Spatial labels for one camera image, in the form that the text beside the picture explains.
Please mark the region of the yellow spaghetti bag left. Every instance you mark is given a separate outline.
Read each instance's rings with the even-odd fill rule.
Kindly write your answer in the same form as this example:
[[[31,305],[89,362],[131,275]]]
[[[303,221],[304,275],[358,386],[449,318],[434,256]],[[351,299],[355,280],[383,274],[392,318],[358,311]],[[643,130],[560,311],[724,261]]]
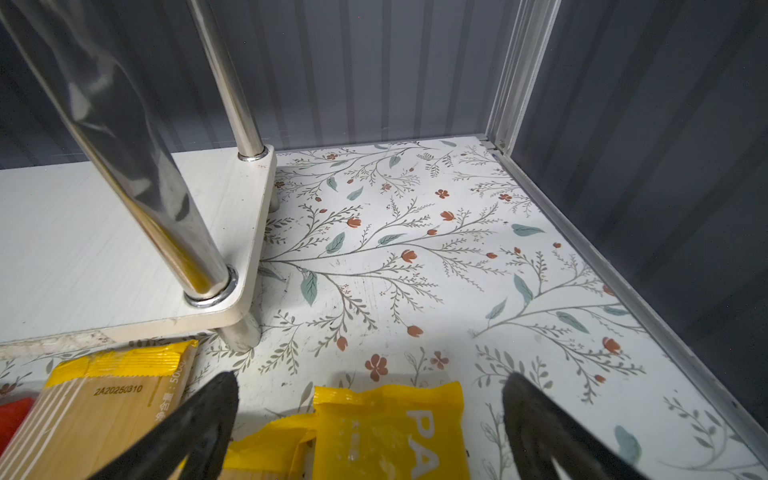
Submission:
[[[318,387],[315,479],[468,479],[463,390]]]

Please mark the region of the yellow pasta bag tan window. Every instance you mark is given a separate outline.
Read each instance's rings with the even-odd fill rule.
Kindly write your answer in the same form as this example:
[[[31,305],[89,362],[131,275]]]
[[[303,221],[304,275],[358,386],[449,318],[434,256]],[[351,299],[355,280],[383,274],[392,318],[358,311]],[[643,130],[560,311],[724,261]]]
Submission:
[[[87,479],[178,407],[195,340],[57,366],[1,456],[4,479]]]

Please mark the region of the yellow spaghetti bag right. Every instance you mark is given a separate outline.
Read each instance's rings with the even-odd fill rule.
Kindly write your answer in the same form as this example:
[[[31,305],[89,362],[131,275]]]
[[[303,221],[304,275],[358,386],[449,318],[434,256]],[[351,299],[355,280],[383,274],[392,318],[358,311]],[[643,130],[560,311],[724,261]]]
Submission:
[[[316,414],[294,415],[232,442],[219,479],[303,479],[305,457],[316,438],[317,425]]]

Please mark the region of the red yellow spaghetti bag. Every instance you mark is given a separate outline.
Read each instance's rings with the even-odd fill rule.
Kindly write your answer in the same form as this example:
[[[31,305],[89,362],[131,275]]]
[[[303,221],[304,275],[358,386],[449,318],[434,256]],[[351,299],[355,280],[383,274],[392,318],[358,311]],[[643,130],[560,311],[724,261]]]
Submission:
[[[0,454],[5,452],[34,403],[35,398],[28,397],[0,407]]]

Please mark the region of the white two-tier metal shelf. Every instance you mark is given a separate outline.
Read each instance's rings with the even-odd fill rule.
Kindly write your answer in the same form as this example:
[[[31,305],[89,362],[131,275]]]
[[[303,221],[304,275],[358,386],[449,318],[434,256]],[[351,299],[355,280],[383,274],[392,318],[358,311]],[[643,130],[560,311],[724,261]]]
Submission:
[[[1,165],[1,352],[216,331],[251,304],[276,152],[212,1],[5,1],[1,118],[44,93],[74,141]]]

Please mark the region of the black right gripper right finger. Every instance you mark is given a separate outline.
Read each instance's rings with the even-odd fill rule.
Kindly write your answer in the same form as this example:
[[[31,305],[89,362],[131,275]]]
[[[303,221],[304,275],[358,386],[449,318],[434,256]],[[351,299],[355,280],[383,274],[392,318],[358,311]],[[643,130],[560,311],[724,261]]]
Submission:
[[[645,476],[520,373],[502,390],[503,420],[522,479],[643,479]]]

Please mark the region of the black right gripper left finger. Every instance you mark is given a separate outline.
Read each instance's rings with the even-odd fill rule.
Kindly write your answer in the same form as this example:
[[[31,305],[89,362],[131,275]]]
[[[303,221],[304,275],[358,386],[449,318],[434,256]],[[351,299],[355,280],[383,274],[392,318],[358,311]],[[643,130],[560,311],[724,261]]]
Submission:
[[[236,375],[222,372],[169,417],[92,475],[94,479],[216,479],[239,404]]]

